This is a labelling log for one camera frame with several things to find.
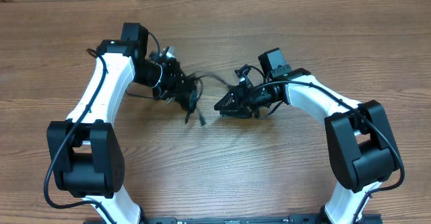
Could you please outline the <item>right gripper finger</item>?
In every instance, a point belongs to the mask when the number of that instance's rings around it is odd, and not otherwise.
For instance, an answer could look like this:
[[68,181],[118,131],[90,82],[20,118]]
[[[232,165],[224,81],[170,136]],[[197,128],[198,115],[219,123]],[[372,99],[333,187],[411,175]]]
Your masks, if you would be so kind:
[[245,86],[237,85],[231,87],[226,95],[214,105],[215,110],[240,111],[244,110],[245,100],[248,89]]
[[220,116],[247,119],[253,116],[248,108],[238,108],[235,110],[220,110]]

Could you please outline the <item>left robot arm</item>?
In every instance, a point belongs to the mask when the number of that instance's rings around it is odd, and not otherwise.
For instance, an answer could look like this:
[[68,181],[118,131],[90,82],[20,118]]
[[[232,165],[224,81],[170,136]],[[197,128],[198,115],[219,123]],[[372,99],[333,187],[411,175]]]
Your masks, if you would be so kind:
[[124,186],[125,158],[114,121],[131,83],[152,89],[154,100],[174,100],[187,116],[199,100],[195,80],[180,68],[169,48],[147,52],[152,33],[125,23],[118,40],[103,40],[88,54],[94,74],[77,106],[64,121],[52,121],[46,137],[51,163],[43,194],[55,209],[93,206],[103,223],[145,223],[143,209]]

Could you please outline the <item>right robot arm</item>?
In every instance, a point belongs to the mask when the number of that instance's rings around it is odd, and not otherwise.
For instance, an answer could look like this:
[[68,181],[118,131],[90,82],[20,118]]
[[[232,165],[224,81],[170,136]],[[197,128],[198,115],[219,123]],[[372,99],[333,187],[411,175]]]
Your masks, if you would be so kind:
[[245,65],[235,71],[238,85],[215,104],[222,116],[260,118],[262,107],[297,107],[325,127],[332,172],[337,180],[329,201],[318,213],[290,214],[284,223],[382,223],[380,214],[365,214],[376,192],[399,187],[405,169],[383,106],[344,97],[320,83],[306,69],[292,69],[281,50],[258,58],[263,76],[253,85]]

